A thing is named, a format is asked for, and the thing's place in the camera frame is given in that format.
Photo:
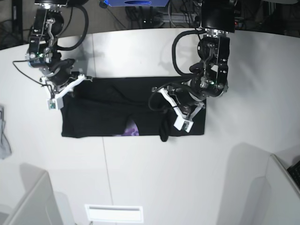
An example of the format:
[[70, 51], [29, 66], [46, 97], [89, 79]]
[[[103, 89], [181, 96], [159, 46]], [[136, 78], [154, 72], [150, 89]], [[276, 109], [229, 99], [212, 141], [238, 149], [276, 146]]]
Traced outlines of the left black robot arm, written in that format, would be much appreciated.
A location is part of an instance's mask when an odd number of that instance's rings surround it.
[[[168, 82], [153, 91], [160, 93], [172, 108], [180, 106], [170, 94], [177, 89], [186, 91], [196, 100], [207, 97], [219, 97], [228, 88], [228, 59], [230, 38], [228, 33], [235, 32], [234, 0], [203, 0], [201, 2], [200, 30], [188, 30], [180, 33], [172, 44], [172, 63], [175, 71], [182, 77]], [[203, 35], [197, 46], [200, 61], [189, 68], [189, 73], [182, 72], [177, 65], [176, 47], [178, 41], [188, 35]]]

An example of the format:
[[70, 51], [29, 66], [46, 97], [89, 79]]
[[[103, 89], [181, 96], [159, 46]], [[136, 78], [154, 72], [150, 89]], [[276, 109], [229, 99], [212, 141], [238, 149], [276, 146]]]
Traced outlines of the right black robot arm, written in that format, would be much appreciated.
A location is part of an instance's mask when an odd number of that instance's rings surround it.
[[[83, 5], [86, 0], [36, 0], [39, 5], [29, 36], [29, 48], [26, 60], [33, 68], [38, 68], [54, 86], [64, 86], [75, 80], [78, 72], [72, 73], [74, 59], [61, 59], [61, 51], [72, 51], [84, 41], [88, 27], [89, 16]], [[67, 28], [60, 8], [77, 8], [83, 12], [83, 33], [77, 43], [71, 47], [62, 47], [57, 44], [58, 38]]]

